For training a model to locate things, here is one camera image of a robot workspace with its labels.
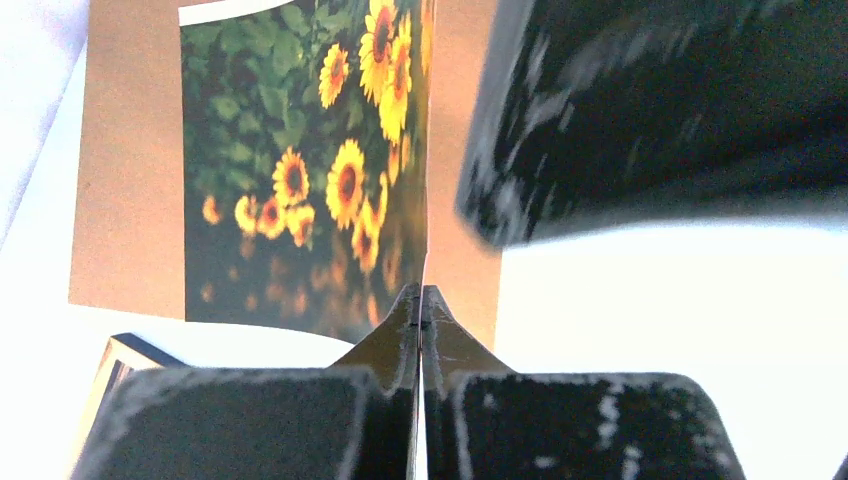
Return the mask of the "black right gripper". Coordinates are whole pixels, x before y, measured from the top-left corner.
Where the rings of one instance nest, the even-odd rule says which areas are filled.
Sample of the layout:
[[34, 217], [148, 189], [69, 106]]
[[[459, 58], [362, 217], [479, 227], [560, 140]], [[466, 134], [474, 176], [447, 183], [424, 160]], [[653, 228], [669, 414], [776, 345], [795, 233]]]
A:
[[638, 222], [845, 222], [846, 3], [500, 2], [456, 211], [496, 249]]

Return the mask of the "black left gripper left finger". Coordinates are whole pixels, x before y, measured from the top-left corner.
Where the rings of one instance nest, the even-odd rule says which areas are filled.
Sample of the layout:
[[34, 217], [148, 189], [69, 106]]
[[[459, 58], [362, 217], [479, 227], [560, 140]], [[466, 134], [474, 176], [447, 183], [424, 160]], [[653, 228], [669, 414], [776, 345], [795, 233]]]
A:
[[422, 288], [325, 368], [170, 367], [105, 400], [75, 479], [410, 479]]

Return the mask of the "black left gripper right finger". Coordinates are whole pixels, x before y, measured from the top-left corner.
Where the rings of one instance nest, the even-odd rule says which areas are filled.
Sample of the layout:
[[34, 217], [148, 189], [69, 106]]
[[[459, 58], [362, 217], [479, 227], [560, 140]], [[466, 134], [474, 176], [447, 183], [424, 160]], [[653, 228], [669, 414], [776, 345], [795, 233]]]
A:
[[433, 479], [740, 479], [720, 415], [669, 373], [518, 373], [422, 292]]

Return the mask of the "sunflower photo print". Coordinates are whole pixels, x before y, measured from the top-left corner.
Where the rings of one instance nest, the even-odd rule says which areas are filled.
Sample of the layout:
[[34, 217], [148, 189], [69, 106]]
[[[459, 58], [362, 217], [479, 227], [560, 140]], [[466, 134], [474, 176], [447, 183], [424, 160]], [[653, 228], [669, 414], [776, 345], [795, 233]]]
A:
[[185, 317], [355, 343], [422, 281], [435, 5], [179, 11]]

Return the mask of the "brown cardboard backing board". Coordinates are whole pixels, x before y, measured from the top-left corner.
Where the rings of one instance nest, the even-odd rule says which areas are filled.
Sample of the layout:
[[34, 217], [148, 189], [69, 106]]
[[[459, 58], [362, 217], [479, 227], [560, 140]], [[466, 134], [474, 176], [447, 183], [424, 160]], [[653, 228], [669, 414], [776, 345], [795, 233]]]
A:
[[[94, 1], [71, 273], [73, 304], [180, 319], [184, 200], [176, 1]], [[501, 258], [454, 210], [492, 1], [435, 5], [425, 280], [481, 343], [495, 342]]]

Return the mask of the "wooden picture frame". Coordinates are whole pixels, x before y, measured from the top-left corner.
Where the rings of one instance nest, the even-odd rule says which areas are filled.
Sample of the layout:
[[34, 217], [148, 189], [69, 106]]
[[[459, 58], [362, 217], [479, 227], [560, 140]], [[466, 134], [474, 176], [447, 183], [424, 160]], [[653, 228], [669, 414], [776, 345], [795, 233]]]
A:
[[67, 478], [70, 478], [74, 471], [104, 400], [115, 387], [135, 371], [185, 365], [182, 360], [135, 333], [125, 332], [110, 336], [72, 444]]

